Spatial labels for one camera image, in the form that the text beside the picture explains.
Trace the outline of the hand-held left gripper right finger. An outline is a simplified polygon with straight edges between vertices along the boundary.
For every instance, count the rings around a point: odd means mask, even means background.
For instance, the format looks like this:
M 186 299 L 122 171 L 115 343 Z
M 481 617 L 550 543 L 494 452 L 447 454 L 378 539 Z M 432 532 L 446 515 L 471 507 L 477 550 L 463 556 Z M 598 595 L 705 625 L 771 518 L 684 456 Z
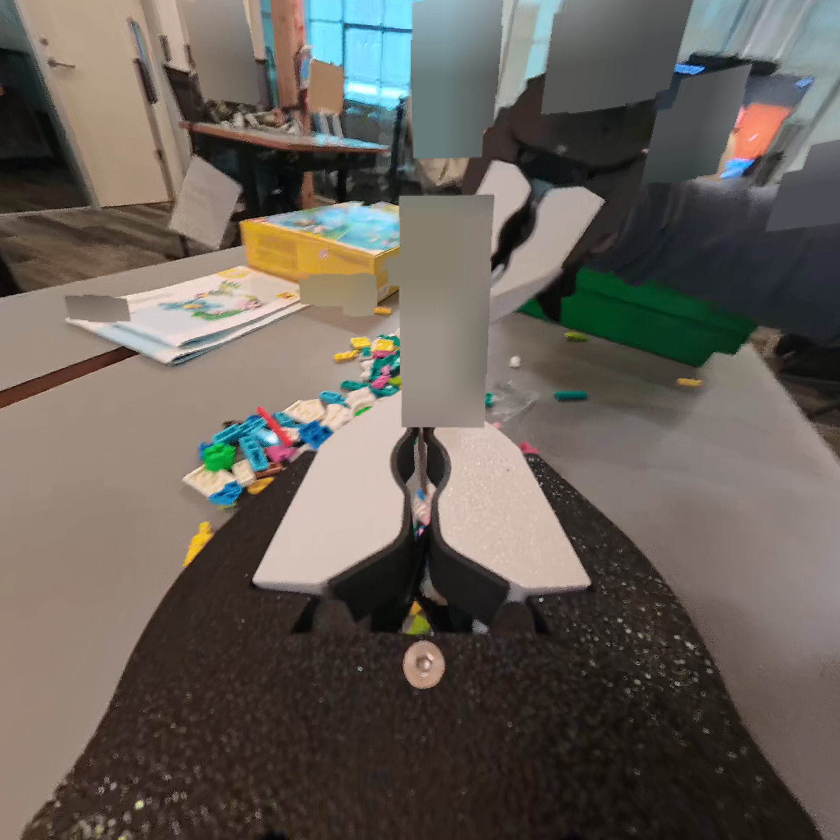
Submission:
M 509 602 L 591 586 L 529 462 L 499 429 L 430 429 L 428 478 L 428 572 L 450 606 L 492 621 Z

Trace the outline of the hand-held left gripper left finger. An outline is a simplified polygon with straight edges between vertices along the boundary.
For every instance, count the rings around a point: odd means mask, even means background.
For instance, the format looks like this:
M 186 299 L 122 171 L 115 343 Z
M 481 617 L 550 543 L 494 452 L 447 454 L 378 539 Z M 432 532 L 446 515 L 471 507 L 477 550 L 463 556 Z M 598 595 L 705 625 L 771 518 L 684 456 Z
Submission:
M 379 401 L 321 444 L 255 575 L 261 590 L 343 602 L 365 618 L 407 593 L 417 567 L 417 433 Z

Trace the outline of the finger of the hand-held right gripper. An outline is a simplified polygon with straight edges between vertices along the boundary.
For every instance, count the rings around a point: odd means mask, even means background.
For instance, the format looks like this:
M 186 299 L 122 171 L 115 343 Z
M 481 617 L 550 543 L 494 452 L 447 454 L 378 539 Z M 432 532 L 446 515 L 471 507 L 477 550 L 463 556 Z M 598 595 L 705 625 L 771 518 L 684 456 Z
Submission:
M 533 232 L 532 185 L 515 164 L 492 161 L 477 194 L 493 198 L 490 262 L 507 264 Z
M 490 322 L 515 312 L 548 287 L 604 203 L 582 186 L 554 187 L 540 198 L 531 234 L 493 272 Z

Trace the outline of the small colourful lego pieces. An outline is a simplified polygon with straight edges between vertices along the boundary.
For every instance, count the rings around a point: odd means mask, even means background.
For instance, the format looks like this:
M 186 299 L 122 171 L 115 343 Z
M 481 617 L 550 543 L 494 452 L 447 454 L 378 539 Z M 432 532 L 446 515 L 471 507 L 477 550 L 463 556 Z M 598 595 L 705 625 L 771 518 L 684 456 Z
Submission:
M 184 483 L 219 508 L 235 508 L 244 492 L 260 493 L 300 454 L 318 449 L 376 400 L 399 392 L 399 330 L 382 333 L 374 341 L 354 337 L 350 345 L 333 359 L 339 363 L 360 358 L 358 381 L 343 381 L 339 391 L 321 392 L 281 413 L 261 407 L 244 422 L 229 423 L 209 443 L 199 445 L 202 464 L 183 478 Z

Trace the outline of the person's right forearm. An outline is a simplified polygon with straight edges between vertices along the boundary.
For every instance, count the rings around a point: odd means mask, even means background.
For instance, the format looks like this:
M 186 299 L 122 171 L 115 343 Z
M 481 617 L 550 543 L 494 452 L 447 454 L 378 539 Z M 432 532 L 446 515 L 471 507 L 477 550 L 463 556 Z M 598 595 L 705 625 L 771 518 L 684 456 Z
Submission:
M 645 185 L 588 267 L 836 348 L 839 226 L 767 231 L 777 190 L 738 180 Z

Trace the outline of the yellow lego box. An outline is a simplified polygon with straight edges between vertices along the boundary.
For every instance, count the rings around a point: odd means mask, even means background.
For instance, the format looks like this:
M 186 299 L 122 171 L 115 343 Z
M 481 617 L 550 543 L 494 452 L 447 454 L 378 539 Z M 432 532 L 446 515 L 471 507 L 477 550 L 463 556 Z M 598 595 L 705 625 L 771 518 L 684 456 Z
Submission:
M 398 291 L 388 264 L 400 252 L 398 205 L 347 202 L 246 219 L 238 226 L 248 266 L 299 281 L 370 274 L 378 301 Z

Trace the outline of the lego instruction booklet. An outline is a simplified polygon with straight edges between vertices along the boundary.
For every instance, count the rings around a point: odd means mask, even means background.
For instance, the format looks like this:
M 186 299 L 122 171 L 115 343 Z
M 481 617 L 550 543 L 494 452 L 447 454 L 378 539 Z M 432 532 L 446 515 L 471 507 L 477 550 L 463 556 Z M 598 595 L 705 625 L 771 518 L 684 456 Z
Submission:
M 74 327 L 137 354 L 183 364 L 307 306 L 298 284 L 237 266 L 212 275 L 119 298 L 127 321 L 66 317 Z

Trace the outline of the small clear empty bag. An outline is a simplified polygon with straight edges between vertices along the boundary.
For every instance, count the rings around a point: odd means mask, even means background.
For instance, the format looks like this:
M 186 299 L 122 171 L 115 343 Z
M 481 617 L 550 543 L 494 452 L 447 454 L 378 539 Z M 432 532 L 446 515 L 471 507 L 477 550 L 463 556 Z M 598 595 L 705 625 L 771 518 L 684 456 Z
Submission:
M 539 393 L 514 381 L 494 384 L 485 394 L 486 421 L 504 426 L 525 414 L 538 401 Z

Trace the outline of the brown desk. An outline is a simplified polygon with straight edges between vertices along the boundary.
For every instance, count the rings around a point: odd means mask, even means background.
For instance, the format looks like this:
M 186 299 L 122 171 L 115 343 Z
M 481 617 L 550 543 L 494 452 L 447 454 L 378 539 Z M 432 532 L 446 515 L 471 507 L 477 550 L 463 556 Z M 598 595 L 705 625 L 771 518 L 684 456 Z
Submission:
M 240 184 L 243 190 L 246 217 L 266 215 L 265 203 L 259 197 L 256 179 L 256 154 L 270 150 L 290 159 L 300 173 L 333 172 L 337 176 L 337 200 L 348 198 L 348 178 L 352 171 L 372 170 L 381 155 L 389 155 L 390 147 L 362 140 L 347 139 L 325 133 L 294 135 L 278 130 L 235 129 L 220 123 L 181 121 L 192 142 L 203 136 L 232 144 L 237 155 Z

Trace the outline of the white sheet on stand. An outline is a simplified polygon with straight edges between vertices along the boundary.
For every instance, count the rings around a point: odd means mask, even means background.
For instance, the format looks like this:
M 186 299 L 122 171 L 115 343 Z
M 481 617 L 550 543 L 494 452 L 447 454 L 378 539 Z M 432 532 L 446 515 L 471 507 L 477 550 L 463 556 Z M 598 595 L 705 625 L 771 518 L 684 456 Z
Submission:
M 207 249 L 219 250 L 242 194 L 238 181 L 193 154 L 167 227 Z

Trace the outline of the white door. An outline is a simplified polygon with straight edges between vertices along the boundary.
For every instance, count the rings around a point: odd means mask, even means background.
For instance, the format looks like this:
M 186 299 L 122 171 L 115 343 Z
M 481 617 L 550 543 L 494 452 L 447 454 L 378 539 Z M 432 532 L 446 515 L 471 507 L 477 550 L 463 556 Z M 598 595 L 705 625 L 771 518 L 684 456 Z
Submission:
M 17 10 L 55 104 L 72 160 L 96 207 L 171 198 L 160 124 L 139 68 L 142 6 L 23 1 Z

